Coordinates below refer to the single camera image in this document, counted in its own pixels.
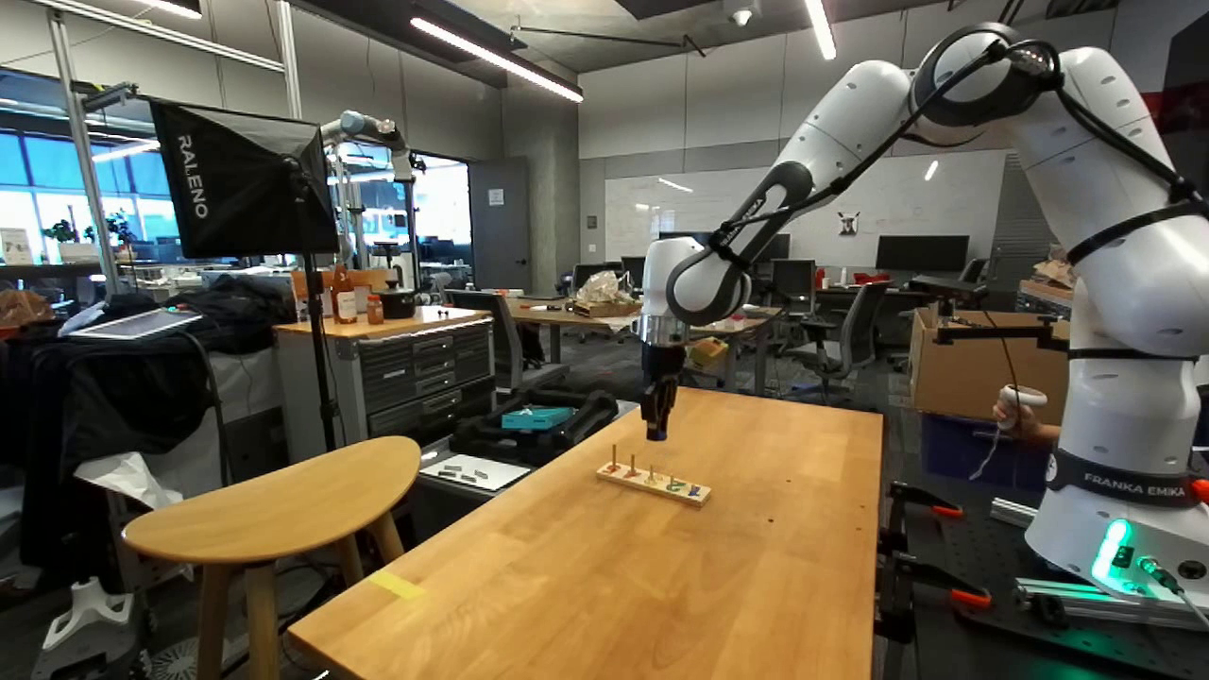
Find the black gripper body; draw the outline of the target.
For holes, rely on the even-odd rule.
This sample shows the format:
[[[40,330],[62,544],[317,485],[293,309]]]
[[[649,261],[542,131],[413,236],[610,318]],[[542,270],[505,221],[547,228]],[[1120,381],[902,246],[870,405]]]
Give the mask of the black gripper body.
[[[678,397],[678,381],[684,374],[684,352],[680,348],[644,348],[644,411],[659,417]]]

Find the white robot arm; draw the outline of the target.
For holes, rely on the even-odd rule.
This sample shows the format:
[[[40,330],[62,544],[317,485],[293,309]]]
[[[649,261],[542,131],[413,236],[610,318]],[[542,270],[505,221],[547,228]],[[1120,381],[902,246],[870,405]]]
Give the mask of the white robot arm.
[[[1025,544],[1107,592],[1209,596],[1193,362],[1209,357],[1209,206],[1098,47],[1057,48],[1006,22],[942,38],[921,63],[861,60],[816,101],[751,197],[705,237],[659,237],[644,275],[644,417],[668,434],[684,345],[743,305],[751,264],[894,139],[997,130],[1077,275],[1068,392]]]

